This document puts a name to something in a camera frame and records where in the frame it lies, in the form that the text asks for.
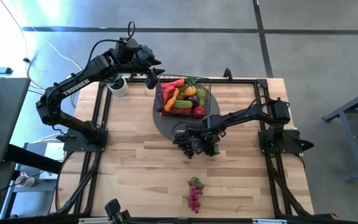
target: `eggplant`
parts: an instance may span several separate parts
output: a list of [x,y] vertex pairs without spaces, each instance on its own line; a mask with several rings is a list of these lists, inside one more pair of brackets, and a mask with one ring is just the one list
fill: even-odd
[[192,108],[196,108],[198,105],[200,105],[200,99],[198,98],[198,96],[189,96],[187,100],[192,102]]

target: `table leg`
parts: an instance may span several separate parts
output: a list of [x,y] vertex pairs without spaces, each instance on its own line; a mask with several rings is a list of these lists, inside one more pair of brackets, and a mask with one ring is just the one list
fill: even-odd
[[8,145],[4,160],[35,167],[54,174],[59,173],[62,164],[59,161],[38,155],[12,144]]

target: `black circular base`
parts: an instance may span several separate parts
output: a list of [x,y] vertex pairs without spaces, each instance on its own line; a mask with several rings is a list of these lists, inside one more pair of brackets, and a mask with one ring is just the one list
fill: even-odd
[[[211,94],[211,102],[209,106],[210,106],[209,114],[207,114],[205,117],[209,115],[221,113],[218,102],[216,101],[215,97],[212,94]],[[184,129],[188,125],[187,123],[200,124],[201,119],[160,116],[159,112],[153,110],[153,121],[158,131],[160,131],[160,133],[163,136],[165,136],[167,139],[172,140],[172,135],[173,135],[172,133],[174,133],[175,130]]]

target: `potted plant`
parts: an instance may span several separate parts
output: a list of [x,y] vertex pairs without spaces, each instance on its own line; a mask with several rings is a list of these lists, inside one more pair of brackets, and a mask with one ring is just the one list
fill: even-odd
[[106,85],[114,96],[123,97],[127,95],[129,91],[128,84],[121,74],[118,74],[116,78],[108,78],[106,82]]

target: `green plant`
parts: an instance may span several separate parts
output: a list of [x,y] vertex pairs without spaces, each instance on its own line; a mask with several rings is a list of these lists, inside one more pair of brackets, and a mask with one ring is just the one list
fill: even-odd
[[113,89],[120,89],[123,85],[123,81],[122,81],[122,74],[118,74],[115,78],[111,77],[106,79],[106,85],[110,86]]

